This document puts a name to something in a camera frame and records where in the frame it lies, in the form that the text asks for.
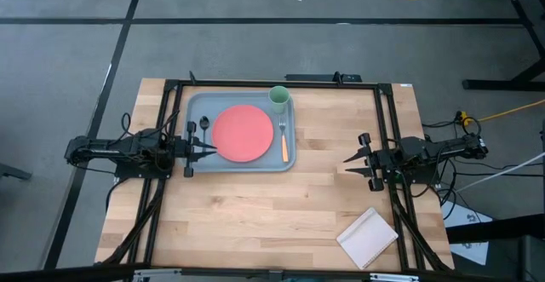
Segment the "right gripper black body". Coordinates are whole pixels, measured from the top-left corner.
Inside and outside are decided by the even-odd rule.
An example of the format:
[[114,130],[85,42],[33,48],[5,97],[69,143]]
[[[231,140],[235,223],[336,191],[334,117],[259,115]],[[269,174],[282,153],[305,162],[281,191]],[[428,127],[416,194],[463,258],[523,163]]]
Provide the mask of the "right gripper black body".
[[387,174],[384,168],[381,166],[379,159],[379,152],[373,151],[370,147],[371,138],[369,133],[363,133],[359,136],[359,143],[362,146],[360,152],[365,157],[367,166],[367,174],[370,179],[368,184],[372,192],[379,192],[384,189],[388,184]]

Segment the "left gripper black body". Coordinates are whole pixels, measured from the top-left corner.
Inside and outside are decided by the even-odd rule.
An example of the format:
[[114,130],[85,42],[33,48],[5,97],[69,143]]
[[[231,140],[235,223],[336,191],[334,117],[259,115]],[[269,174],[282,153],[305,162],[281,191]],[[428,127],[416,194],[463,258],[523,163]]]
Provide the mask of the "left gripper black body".
[[186,139],[183,139],[181,136],[176,136],[174,141],[174,157],[175,158],[184,158],[185,167],[183,169],[183,175],[185,177],[193,177],[194,169],[192,167],[192,162],[194,158],[194,149],[198,138],[195,136],[197,130],[197,125],[193,121],[186,123],[186,132],[188,136]]

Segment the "pink round plate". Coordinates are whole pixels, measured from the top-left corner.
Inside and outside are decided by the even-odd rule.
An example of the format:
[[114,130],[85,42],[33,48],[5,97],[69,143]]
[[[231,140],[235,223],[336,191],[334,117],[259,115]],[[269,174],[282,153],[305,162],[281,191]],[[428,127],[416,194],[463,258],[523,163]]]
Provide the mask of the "pink round plate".
[[236,105],[222,111],[212,126],[218,154],[235,163],[247,163],[267,152],[273,142],[272,120],[259,107]]

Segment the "orange-handled metal fork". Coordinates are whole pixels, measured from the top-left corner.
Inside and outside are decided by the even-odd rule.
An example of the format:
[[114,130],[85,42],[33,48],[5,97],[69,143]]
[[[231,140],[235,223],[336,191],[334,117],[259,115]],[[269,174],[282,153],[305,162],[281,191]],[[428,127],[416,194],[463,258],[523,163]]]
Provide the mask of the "orange-handled metal fork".
[[282,159],[285,163],[289,162],[289,151],[287,146],[287,139],[285,135],[286,120],[284,116],[280,116],[278,119],[278,126],[281,131],[281,143],[282,143]]

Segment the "pale green plastic cup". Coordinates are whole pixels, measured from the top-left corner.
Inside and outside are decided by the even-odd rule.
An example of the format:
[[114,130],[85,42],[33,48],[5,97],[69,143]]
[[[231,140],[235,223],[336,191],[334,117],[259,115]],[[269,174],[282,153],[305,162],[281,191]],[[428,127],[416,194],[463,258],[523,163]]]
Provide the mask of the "pale green plastic cup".
[[290,93],[284,86],[277,85],[269,89],[268,100],[272,110],[277,114],[281,114],[290,100]]

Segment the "grey plastic tray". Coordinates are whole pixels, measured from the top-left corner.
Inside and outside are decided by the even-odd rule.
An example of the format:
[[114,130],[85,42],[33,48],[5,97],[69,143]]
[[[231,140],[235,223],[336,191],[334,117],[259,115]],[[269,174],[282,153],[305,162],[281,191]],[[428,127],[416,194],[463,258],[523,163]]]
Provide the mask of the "grey plastic tray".
[[[294,103],[289,100],[281,114],[273,111],[266,91],[219,91],[200,92],[195,94],[186,105],[186,121],[199,123],[206,116],[213,124],[218,115],[228,107],[236,105],[251,105],[262,109],[272,120],[274,137],[271,146],[265,154],[247,163],[235,163],[217,154],[199,159],[192,164],[198,173],[211,172],[282,172],[289,170],[296,161],[296,137]],[[285,135],[289,151],[289,162],[282,159],[281,131],[278,119],[284,116],[286,120]]]

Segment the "white printed paper sheet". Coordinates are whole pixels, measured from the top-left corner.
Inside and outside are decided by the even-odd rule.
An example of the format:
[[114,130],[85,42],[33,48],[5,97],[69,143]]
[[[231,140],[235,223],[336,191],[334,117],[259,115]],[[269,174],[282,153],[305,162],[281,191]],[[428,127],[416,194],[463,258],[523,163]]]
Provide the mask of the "white printed paper sheet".
[[[492,219],[488,216],[470,210],[466,207],[453,204],[450,201],[446,201],[441,209],[442,213],[444,214],[444,223],[446,227],[458,227],[492,221]],[[488,242],[450,244],[451,253],[461,256],[471,262],[475,262],[481,266],[486,264],[488,249]]]

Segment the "black table leg stand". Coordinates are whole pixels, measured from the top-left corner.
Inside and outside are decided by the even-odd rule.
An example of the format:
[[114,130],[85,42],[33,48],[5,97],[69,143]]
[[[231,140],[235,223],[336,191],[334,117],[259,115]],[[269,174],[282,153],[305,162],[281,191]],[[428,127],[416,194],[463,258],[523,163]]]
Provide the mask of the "black table leg stand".
[[528,33],[538,53],[538,59],[533,64],[509,79],[463,79],[464,89],[545,92],[545,81],[537,81],[540,75],[545,74],[545,40],[539,38],[522,0],[509,2],[515,11],[515,18],[438,18],[425,23],[425,26],[522,26]]

